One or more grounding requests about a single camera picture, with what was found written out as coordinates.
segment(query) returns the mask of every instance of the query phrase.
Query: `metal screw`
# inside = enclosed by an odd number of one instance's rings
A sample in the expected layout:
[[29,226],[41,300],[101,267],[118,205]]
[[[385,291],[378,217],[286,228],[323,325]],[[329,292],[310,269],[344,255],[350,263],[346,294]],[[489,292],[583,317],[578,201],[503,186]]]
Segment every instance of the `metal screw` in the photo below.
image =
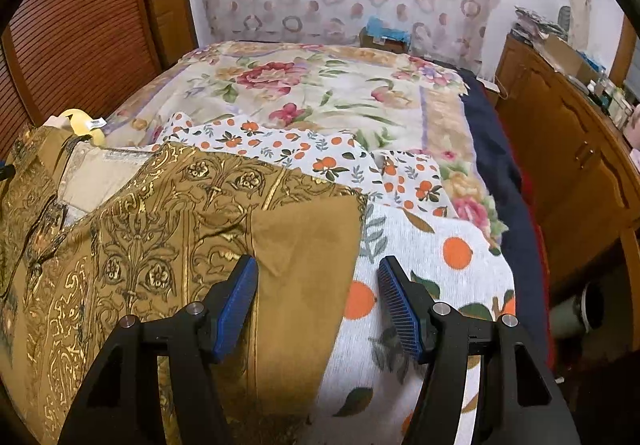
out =
[[122,326],[123,328],[130,328],[135,323],[136,323],[135,315],[125,315],[122,319],[120,319],[120,326]]
[[197,315],[202,313],[202,310],[204,310],[204,304],[201,302],[196,301],[187,305],[187,313],[189,315]]
[[510,313],[508,313],[508,314],[502,316],[502,323],[505,326],[513,328],[514,326],[518,325],[518,319],[516,319],[515,316],[511,315]]
[[438,315],[449,315],[451,307],[446,302],[437,302],[433,305],[433,311]]

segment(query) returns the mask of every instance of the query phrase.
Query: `dark blue fabric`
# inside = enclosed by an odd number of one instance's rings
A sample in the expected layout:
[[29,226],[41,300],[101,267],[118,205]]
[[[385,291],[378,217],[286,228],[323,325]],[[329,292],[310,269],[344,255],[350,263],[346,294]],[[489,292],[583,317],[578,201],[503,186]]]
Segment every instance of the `dark blue fabric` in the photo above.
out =
[[462,97],[476,149],[478,172],[495,199],[498,217],[509,230],[502,235],[502,254],[513,270],[516,314],[546,358],[546,303],[538,242],[522,195],[522,178],[510,145],[482,84],[468,70],[456,69],[469,86]]

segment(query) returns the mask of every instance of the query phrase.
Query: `floral bedspread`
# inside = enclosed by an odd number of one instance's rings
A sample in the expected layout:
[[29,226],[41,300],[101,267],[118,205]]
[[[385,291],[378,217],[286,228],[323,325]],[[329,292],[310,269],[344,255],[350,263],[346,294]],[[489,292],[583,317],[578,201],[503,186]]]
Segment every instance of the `floral bedspread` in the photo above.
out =
[[466,85],[455,71],[405,54],[224,42],[185,55],[111,115],[103,132],[110,147],[147,146],[177,112],[194,124],[245,114],[270,128],[346,130],[366,151],[433,156],[458,216],[498,248],[506,226],[476,170],[461,94]]

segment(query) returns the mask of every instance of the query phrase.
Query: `cylindrical bin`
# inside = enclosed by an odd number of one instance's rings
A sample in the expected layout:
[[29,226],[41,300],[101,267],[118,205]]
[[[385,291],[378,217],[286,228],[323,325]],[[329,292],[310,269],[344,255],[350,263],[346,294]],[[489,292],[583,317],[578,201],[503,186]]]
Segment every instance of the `cylindrical bin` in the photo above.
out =
[[604,297],[600,287],[589,282],[582,291],[554,306],[549,314],[551,336],[565,339],[589,333],[602,325]]

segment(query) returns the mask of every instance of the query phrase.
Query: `white tag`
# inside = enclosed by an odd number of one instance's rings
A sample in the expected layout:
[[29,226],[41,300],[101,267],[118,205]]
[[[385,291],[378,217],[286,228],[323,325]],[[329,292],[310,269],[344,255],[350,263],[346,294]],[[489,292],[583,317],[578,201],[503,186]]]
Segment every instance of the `white tag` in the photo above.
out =
[[107,121],[104,120],[104,118],[96,118],[95,120],[87,120],[84,125],[86,125],[86,128],[91,131],[91,130],[96,130],[99,129],[103,126],[107,125]]

